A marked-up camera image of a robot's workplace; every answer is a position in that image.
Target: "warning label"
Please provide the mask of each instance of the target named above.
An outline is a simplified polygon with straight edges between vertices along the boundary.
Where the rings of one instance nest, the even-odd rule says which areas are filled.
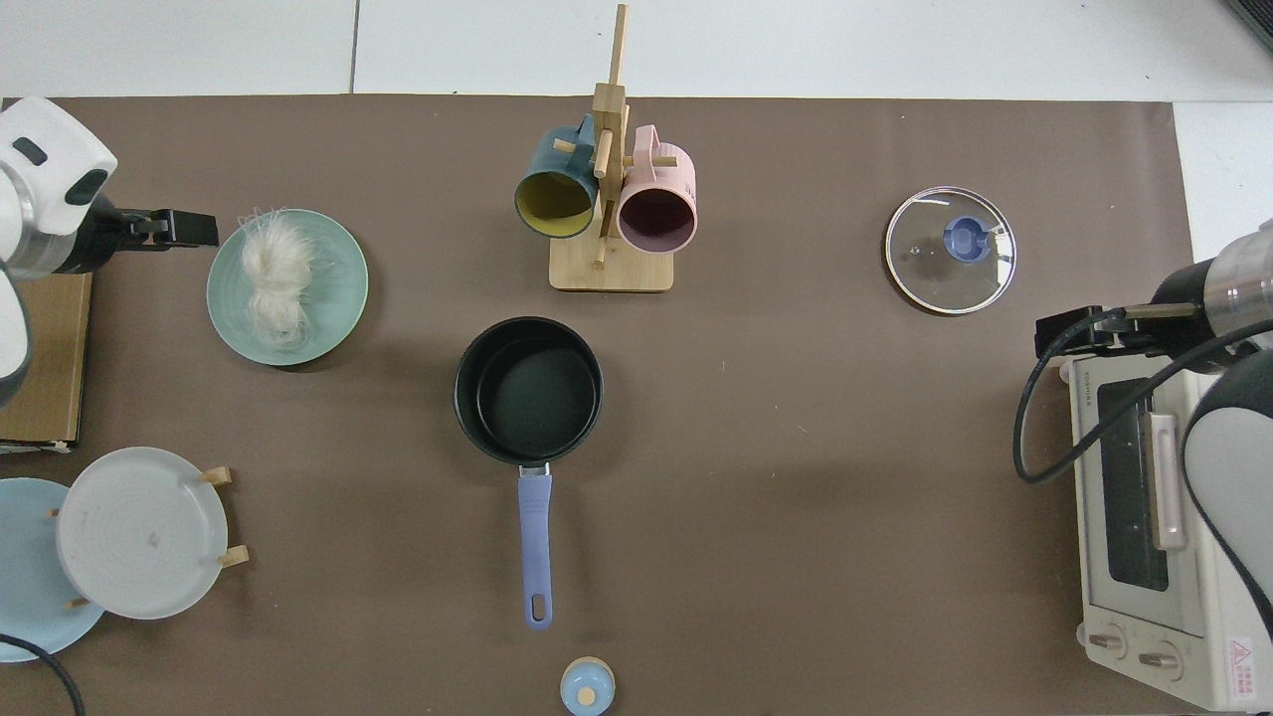
[[[1249,637],[1228,640],[1228,696],[1234,701],[1251,701],[1255,693],[1255,657]]]

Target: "black wire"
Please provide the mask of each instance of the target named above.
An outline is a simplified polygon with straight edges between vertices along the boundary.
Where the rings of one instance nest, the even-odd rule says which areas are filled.
[[[1207,343],[1203,343],[1200,345],[1197,345],[1186,350],[1179,358],[1176,358],[1166,367],[1164,367],[1161,371],[1151,376],[1144,382],[1144,385],[1142,385],[1136,392],[1128,395],[1120,403],[1115,404],[1114,408],[1109,412],[1109,414],[1101,418],[1101,420],[1096,423],[1096,427],[1088,431],[1087,434],[1082,437],[1082,440],[1074,443],[1074,447],[1069,452],[1063,455],[1060,460],[1058,460],[1045,470],[1031,474],[1025,465],[1022,442],[1025,433],[1026,408],[1030,404],[1030,397],[1034,395],[1035,385],[1039,382],[1039,376],[1043,375],[1043,371],[1044,368],[1046,368],[1048,362],[1055,358],[1057,355],[1060,355],[1064,345],[1069,343],[1076,335],[1094,326],[1095,324],[1099,324],[1100,321],[1104,321],[1106,319],[1122,319],[1125,315],[1127,315],[1125,308],[1111,308],[1109,311],[1105,311],[1104,313],[1087,316],[1086,319],[1076,322],[1074,325],[1066,329],[1066,333],[1060,334],[1057,338],[1057,340],[1051,341],[1051,344],[1048,345],[1048,349],[1044,350],[1044,354],[1039,358],[1039,363],[1036,363],[1034,371],[1030,372],[1030,378],[1026,381],[1026,387],[1021,392],[1021,403],[1017,404],[1017,418],[1012,428],[1012,464],[1017,469],[1017,476],[1021,478],[1022,480],[1030,484],[1041,484],[1051,479],[1055,479],[1067,469],[1069,469],[1069,466],[1073,465],[1074,461],[1078,460],[1083,455],[1083,452],[1087,451],[1088,447],[1096,443],[1096,441],[1100,440],[1102,434],[1109,432],[1110,428],[1114,427],[1114,424],[1119,420],[1119,418],[1122,418],[1124,413],[1136,406],[1137,403],[1139,403],[1147,395],[1153,392],[1155,389],[1157,389],[1160,385],[1171,380],[1172,376],[1188,368],[1190,364],[1193,364],[1203,355],[1213,353],[1221,348],[1225,348],[1226,345],[1231,345],[1240,340],[1246,340],[1262,333],[1273,331],[1273,320],[1259,321],[1256,324],[1251,324],[1249,326],[1237,329],[1236,331],[1227,333],[1222,336],[1213,338]]]
[[[66,687],[66,696],[71,697],[71,708],[75,710],[75,716],[84,716],[84,702],[79,697],[79,689],[75,688],[75,682],[71,680],[71,675],[66,673],[66,669],[64,669],[62,665],[53,659],[52,654],[48,654],[29,641],[10,637],[9,634],[0,634],[0,642],[17,646],[18,648],[25,648],[27,651],[34,654],[37,659],[47,664],[48,668],[57,674],[57,678],[62,680],[62,685]]]

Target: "pink mug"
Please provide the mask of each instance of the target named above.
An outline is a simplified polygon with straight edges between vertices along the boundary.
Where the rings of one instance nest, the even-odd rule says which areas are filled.
[[[676,166],[656,167],[657,157],[676,157]],[[680,147],[659,143],[654,125],[636,127],[633,168],[615,214],[619,236],[648,254],[680,251],[699,228],[694,161]]]

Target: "light blue plate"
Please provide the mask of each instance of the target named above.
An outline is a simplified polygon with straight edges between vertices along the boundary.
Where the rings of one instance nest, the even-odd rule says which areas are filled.
[[[52,654],[75,643],[102,617],[79,598],[57,559],[57,519],[66,488],[36,478],[0,480],[0,632]],[[29,651],[0,643],[0,661],[31,661]]]
[[[248,231],[283,215],[314,241],[313,279],[300,299],[309,317],[308,335],[290,350],[269,348],[252,333],[247,317],[252,282],[243,273]],[[354,330],[367,306],[367,259],[345,227],[317,211],[280,209],[239,227],[222,245],[207,273],[207,315],[225,345],[239,355],[266,366],[295,366],[336,348]]]

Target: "mug handle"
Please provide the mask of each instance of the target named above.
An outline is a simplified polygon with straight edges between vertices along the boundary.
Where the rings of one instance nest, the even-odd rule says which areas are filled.
[[[658,147],[658,131],[654,125],[636,127],[636,139],[633,145],[631,180],[654,181],[654,148]]]
[[[574,172],[592,173],[592,150],[597,145],[597,130],[594,129],[592,121],[592,113],[583,116],[579,122],[579,129],[575,131],[574,136],[574,152],[570,154],[570,161],[568,166]]]

